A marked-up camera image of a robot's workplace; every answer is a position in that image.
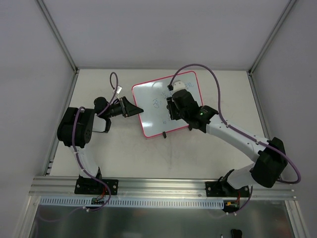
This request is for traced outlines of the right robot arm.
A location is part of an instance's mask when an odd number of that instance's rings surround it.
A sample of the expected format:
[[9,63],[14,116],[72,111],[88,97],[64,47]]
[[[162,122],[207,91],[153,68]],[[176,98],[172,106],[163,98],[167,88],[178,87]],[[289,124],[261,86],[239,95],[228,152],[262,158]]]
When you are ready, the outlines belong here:
[[216,136],[245,154],[252,164],[230,170],[221,180],[222,192],[233,196],[244,186],[259,184],[271,188],[287,165],[280,139],[268,140],[237,129],[224,120],[220,113],[200,106],[190,92],[179,90],[167,98],[167,109],[172,120],[184,120],[192,129]]

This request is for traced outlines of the pink framed whiteboard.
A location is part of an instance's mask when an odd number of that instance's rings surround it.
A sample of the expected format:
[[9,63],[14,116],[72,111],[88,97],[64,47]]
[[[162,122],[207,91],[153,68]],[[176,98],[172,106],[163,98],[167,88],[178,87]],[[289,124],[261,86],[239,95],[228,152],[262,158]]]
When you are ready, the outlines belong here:
[[188,126],[183,120],[171,120],[166,99],[172,96],[167,86],[172,76],[138,83],[132,87],[135,105],[143,112],[138,114],[146,138],[176,131]]

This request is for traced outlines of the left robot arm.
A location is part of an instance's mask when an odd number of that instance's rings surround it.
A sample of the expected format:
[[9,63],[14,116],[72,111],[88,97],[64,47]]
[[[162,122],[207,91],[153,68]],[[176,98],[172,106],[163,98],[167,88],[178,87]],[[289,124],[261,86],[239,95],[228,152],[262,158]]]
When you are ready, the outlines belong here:
[[144,110],[130,103],[126,97],[116,99],[110,103],[104,97],[94,100],[94,108],[67,108],[57,129],[57,138],[74,154],[79,167],[79,177],[88,179],[86,188],[91,193],[102,191],[104,182],[101,180],[100,167],[96,164],[87,144],[92,134],[108,133],[111,118],[123,116],[125,118],[138,115]]

